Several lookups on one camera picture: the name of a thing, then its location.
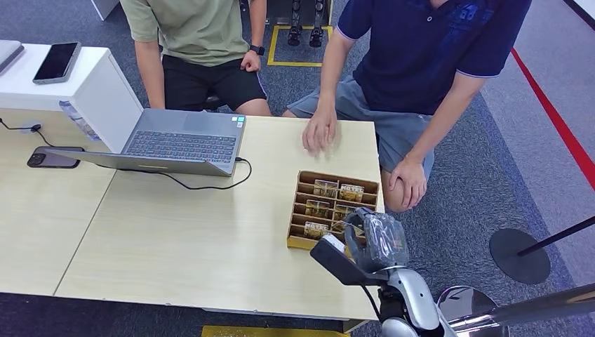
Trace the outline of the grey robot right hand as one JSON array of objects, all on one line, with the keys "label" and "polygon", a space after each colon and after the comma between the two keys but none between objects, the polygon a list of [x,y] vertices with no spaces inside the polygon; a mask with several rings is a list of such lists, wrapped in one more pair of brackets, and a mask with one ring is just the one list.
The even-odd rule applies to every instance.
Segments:
[{"label": "grey robot right hand", "polygon": [[393,216],[359,207],[343,223],[348,251],[363,271],[374,273],[409,263],[404,228]]}]

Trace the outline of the person's left hand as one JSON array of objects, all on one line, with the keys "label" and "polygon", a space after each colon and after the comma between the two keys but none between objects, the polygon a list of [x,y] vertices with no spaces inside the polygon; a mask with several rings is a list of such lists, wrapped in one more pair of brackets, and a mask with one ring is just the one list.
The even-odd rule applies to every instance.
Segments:
[{"label": "person's left hand", "polygon": [[249,50],[241,61],[240,68],[247,72],[257,72],[260,70],[260,55],[255,51]]},{"label": "person's left hand", "polygon": [[392,171],[389,188],[404,211],[417,206],[427,192],[427,179],[419,158],[406,156]]}]

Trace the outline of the person's right hand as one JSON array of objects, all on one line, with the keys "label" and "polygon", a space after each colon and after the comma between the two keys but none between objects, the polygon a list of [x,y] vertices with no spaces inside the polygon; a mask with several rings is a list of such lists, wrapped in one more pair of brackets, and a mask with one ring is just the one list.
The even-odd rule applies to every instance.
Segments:
[{"label": "person's right hand", "polygon": [[336,111],[317,109],[302,132],[302,144],[310,155],[317,157],[333,146],[336,131]]}]

